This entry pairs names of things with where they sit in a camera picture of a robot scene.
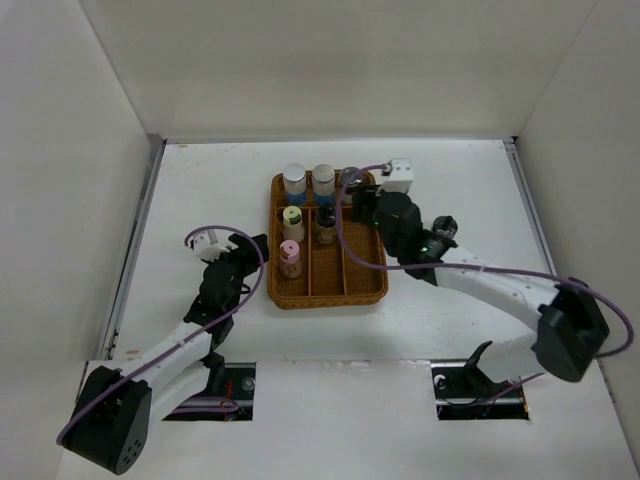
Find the yellow cap spice bottle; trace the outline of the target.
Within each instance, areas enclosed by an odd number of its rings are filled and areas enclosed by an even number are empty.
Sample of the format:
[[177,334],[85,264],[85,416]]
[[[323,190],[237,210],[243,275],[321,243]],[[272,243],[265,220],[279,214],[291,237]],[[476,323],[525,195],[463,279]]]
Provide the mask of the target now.
[[305,236],[302,210],[297,206],[286,207],[283,210],[283,239],[295,241],[300,244],[304,241]]

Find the tall blue label bottle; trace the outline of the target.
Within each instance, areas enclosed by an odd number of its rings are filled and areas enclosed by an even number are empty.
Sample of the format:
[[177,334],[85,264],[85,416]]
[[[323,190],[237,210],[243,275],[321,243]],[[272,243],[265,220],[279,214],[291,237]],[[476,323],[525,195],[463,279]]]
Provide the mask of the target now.
[[312,170],[313,199],[317,206],[335,203],[335,170],[328,164],[319,164]]

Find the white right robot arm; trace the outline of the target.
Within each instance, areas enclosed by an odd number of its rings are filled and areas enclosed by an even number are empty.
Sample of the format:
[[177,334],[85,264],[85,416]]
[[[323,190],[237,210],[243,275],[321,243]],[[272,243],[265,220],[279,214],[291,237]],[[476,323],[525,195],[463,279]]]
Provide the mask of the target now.
[[528,333],[476,348],[464,370],[473,394],[489,394],[503,380],[549,373],[576,383],[609,335],[596,301],[577,281],[563,283],[539,273],[497,273],[457,244],[455,230],[431,231],[409,196],[377,185],[359,186],[352,218],[376,228],[386,252],[416,280],[466,294],[518,320]]

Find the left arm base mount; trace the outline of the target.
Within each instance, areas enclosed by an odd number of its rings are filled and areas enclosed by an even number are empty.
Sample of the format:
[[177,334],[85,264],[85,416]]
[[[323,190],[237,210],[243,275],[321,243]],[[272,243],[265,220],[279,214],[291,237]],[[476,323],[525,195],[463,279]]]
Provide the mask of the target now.
[[208,355],[203,365],[209,369],[206,387],[188,398],[164,421],[251,421],[257,365],[229,363],[218,353]]

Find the blue label silver cap bottle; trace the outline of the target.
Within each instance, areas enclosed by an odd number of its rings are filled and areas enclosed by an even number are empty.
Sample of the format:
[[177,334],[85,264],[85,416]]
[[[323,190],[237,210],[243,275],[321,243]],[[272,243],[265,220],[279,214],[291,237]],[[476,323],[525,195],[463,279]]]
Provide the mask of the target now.
[[282,172],[285,198],[288,205],[300,206],[307,202],[305,167],[298,163],[286,165]]

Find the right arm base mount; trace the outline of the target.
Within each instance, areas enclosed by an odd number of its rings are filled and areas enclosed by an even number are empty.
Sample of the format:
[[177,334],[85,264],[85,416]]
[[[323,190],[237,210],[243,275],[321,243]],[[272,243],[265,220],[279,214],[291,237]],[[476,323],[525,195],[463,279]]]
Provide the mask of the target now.
[[509,380],[496,383],[478,368],[490,341],[465,360],[431,363],[435,410],[440,421],[528,420],[522,387]]

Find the black cap sugar grinder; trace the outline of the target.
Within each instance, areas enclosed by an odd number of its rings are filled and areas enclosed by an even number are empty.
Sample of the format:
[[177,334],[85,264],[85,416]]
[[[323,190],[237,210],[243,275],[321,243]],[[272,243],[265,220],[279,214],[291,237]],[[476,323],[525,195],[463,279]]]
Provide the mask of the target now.
[[344,205],[351,205],[353,202],[353,195],[356,192],[358,186],[362,183],[361,175],[358,173],[357,167],[346,167],[341,170],[339,176],[340,187],[344,188],[344,195],[342,203]]

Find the black knob cap jar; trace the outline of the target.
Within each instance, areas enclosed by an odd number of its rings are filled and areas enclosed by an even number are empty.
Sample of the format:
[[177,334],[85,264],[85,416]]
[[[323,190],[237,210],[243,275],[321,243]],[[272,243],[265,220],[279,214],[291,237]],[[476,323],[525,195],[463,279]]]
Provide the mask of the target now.
[[458,223],[451,215],[438,216],[433,221],[432,232],[453,240],[458,232]]

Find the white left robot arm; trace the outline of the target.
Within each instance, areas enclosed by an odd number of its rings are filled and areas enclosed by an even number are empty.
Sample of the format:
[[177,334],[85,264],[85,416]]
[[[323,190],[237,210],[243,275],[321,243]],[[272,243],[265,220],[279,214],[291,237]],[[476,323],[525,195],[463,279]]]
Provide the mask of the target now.
[[122,475],[139,460],[152,424],[187,413],[184,402],[197,394],[210,399],[221,393],[225,366],[216,350],[234,314],[256,293],[247,277],[262,277],[269,260],[267,235],[228,231],[232,248],[207,261],[199,292],[176,329],[134,361],[95,368],[58,445]]

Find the dark cap brown spice jar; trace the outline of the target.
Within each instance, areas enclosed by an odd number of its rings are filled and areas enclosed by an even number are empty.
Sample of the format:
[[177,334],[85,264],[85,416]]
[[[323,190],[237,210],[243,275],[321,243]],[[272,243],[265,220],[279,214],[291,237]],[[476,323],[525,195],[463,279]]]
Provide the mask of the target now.
[[336,211],[332,203],[323,203],[315,215],[315,235],[320,245],[329,245],[337,238]]

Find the pink cap spice bottle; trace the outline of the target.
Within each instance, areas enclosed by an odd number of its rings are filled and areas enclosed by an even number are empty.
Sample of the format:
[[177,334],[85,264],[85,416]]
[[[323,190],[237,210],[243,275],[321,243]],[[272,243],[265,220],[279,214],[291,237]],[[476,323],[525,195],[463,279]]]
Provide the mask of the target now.
[[279,246],[279,271],[287,279],[302,275],[300,245],[294,240],[284,240]]

